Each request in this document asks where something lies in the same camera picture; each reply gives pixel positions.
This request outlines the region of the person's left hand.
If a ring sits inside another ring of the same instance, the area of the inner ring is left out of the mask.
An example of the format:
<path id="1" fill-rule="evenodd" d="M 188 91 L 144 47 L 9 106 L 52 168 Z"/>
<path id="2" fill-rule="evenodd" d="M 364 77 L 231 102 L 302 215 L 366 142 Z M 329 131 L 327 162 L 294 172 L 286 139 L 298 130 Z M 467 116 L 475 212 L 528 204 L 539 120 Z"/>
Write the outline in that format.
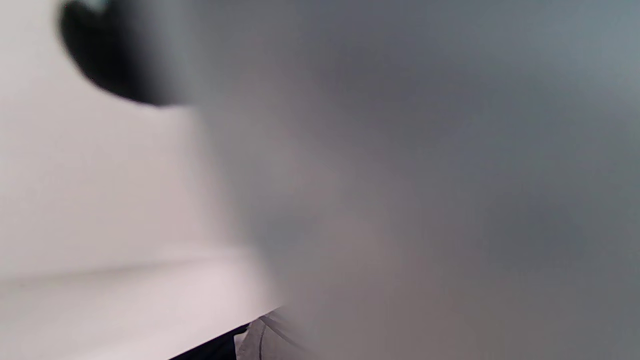
<path id="1" fill-rule="evenodd" d="M 139 0 L 64 0 L 57 29 L 77 70 L 96 88 L 154 107 L 187 104 L 163 72 Z"/>

